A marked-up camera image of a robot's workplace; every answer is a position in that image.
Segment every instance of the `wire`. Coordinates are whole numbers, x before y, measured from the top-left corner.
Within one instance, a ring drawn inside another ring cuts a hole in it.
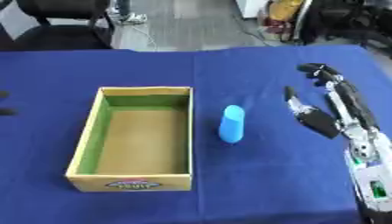
[[[147,45],[153,44],[153,45],[154,45],[154,52],[157,52],[157,51],[158,51],[158,45],[157,45],[157,43],[155,42],[154,38],[153,38],[149,33],[147,33],[147,32],[145,32],[145,31],[142,31],[142,30],[136,28],[134,25],[131,25],[130,27],[131,27],[132,29],[134,29],[135,31],[140,32],[140,33],[142,33],[144,36],[146,36],[146,37],[149,39],[149,43],[148,43]]]
[[[256,38],[256,39],[262,41],[262,43],[263,43],[264,45],[266,45],[266,46],[274,46],[274,45],[270,45],[269,43],[267,43],[265,37],[264,37],[261,33],[255,34],[255,33],[251,32],[251,31],[248,31],[248,30],[243,26],[242,21],[241,21],[236,15],[232,15],[232,17],[233,17],[233,19],[235,20],[235,22],[237,23],[238,27],[240,27],[240,31],[241,31],[241,32],[243,32],[243,33],[245,33],[245,34],[247,34],[247,35],[249,35],[249,36],[252,36],[252,37],[254,37],[254,38]]]

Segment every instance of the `robotic hand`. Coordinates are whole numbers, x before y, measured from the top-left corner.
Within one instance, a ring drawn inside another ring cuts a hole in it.
[[[325,64],[303,64],[298,70],[325,87],[325,98],[336,118],[304,105],[294,89],[285,88],[285,100],[306,127],[329,138],[341,133],[348,139],[344,150],[360,211],[368,223],[392,223],[392,144],[380,132],[375,117],[363,104],[357,89]]]

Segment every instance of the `yellow box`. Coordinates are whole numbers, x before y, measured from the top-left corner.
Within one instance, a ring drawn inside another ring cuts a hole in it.
[[[190,190],[193,90],[101,87],[66,171],[83,192]]]

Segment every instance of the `plastic cup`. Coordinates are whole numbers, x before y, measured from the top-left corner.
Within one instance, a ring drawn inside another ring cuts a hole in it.
[[[238,143],[243,137],[244,120],[243,108],[236,105],[226,107],[220,121],[220,139],[229,144]]]

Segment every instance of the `table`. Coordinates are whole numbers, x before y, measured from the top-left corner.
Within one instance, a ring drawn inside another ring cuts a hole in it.
[[[342,155],[299,125],[283,99],[290,84],[322,109],[321,89],[296,71],[340,70],[392,137],[392,84],[355,46],[237,48],[214,52],[1,52],[0,223],[357,223]],[[190,192],[77,192],[64,178],[99,86],[195,87]],[[235,146],[216,136],[221,111],[247,111]]]

